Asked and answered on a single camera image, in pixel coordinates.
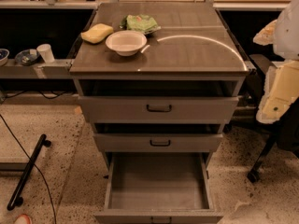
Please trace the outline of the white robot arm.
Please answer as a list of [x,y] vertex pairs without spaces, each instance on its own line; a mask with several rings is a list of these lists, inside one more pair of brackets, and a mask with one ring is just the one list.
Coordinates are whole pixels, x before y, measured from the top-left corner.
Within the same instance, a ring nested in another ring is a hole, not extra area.
[[291,0],[253,41],[272,44],[274,53],[285,60],[278,68],[268,68],[256,114],[259,122],[270,124],[278,121],[299,97],[299,0]]

